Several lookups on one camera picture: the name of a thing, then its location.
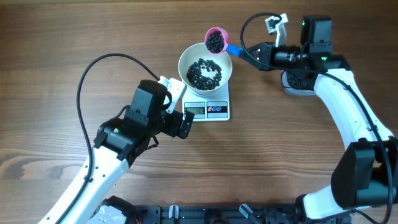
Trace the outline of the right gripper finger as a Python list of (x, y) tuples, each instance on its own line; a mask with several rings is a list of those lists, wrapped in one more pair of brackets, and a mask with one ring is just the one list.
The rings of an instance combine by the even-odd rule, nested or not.
[(239, 58), (246, 61), (248, 64), (252, 65), (254, 68), (264, 71), (264, 66), (257, 59), (253, 59), (252, 57), (248, 56), (247, 54), (240, 54)]
[(252, 56), (263, 56), (264, 54), (264, 43), (259, 43), (247, 48), (247, 51)]

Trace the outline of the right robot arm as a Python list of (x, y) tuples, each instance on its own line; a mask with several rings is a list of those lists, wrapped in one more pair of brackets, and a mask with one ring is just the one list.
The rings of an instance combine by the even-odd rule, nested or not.
[(387, 222), (397, 203), (397, 138), (364, 99), (344, 56), (333, 54), (331, 19), (304, 17), (296, 47), (285, 44), (286, 15), (264, 16), (275, 42), (241, 45), (238, 56), (259, 70), (280, 70), (286, 93), (319, 97), (345, 147), (329, 185), (297, 197), (291, 206), (272, 207), (271, 214), (290, 223), (346, 223), (353, 213), (385, 206)]

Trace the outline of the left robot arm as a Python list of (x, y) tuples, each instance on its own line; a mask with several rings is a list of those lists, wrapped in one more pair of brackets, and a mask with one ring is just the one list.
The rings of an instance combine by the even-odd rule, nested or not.
[(41, 222), (136, 223), (131, 204), (105, 195), (136, 158), (152, 148), (157, 134), (188, 136), (193, 115), (175, 110), (186, 90), (186, 84), (174, 78), (141, 81), (131, 104), (98, 128), (83, 167)]

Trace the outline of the pink scoop with blue handle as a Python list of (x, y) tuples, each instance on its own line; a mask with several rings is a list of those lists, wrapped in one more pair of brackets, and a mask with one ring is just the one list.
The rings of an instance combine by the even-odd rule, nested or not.
[(222, 36), (223, 36), (223, 38), (224, 38), (224, 48), (223, 48), (223, 50), (222, 50), (220, 53), (218, 53), (218, 54), (221, 54), (221, 53), (223, 53), (223, 52), (227, 52), (227, 53), (232, 54), (232, 55), (234, 55), (234, 56), (236, 56), (236, 57), (239, 57), (239, 53), (240, 53), (240, 51), (242, 51), (243, 49), (242, 49), (241, 47), (238, 47), (238, 46), (230, 45), (230, 44), (229, 44), (229, 35), (228, 35), (228, 33), (227, 33), (223, 28), (220, 28), (220, 27), (212, 27), (211, 29), (209, 29), (209, 30), (207, 31), (206, 35), (205, 35), (205, 42), (207, 41), (208, 36), (209, 36), (211, 33), (213, 33), (214, 31), (216, 31), (216, 30), (221, 31)]

